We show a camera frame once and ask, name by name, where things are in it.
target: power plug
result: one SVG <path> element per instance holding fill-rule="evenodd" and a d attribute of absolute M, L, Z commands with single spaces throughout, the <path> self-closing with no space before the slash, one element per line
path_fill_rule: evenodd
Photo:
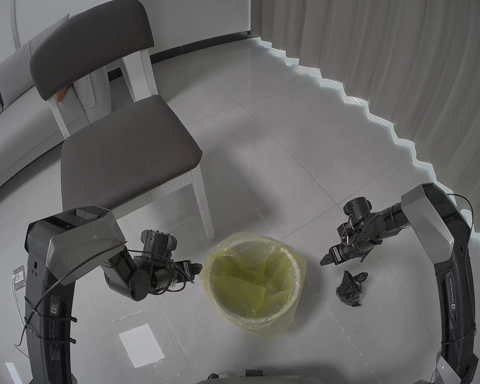
<path fill-rule="evenodd" d="M 25 268 L 23 265 L 13 271 L 13 278 L 15 280 L 16 291 L 25 287 Z"/>

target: chair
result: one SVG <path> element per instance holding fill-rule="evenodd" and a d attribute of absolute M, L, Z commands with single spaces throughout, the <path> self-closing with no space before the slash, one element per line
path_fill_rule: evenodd
<path fill-rule="evenodd" d="M 205 195 L 202 151 L 158 95 L 148 48 L 154 45 L 143 5 L 113 0 L 80 13 L 37 49 L 30 71 L 65 137 L 61 153 L 63 209 L 97 205 L 119 219 L 188 184 L 209 240 L 215 237 Z M 56 92 L 121 60 L 134 103 L 70 135 Z"/>

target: sofa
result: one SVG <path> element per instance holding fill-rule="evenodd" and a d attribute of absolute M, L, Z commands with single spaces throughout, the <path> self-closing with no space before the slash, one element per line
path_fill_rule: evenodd
<path fill-rule="evenodd" d="M 68 18 L 66 15 L 0 63 L 0 186 L 63 141 L 50 105 L 33 84 L 29 60 L 45 38 Z M 109 114 L 106 67 L 71 84 L 58 106 L 70 133 Z"/>

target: crumpled black plastic bag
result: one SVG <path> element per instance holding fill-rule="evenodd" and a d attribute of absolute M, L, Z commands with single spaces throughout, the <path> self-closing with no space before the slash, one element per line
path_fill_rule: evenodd
<path fill-rule="evenodd" d="M 343 273 L 342 284 L 336 289 L 336 295 L 346 305 L 360 306 L 361 283 L 368 277 L 368 272 L 362 272 L 355 277 L 349 271 Z"/>

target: wall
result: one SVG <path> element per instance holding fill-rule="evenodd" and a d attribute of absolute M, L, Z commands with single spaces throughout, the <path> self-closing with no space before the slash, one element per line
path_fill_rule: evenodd
<path fill-rule="evenodd" d="M 210 37 L 250 29 L 250 0 L 141 0 L 148 13 L 155 46 L 150 54 Z M 104 0 L 16 0 L 20 44 L 70 13 Z M 10 0 L 0 0 L 0 61 L 14 51 Z"/>

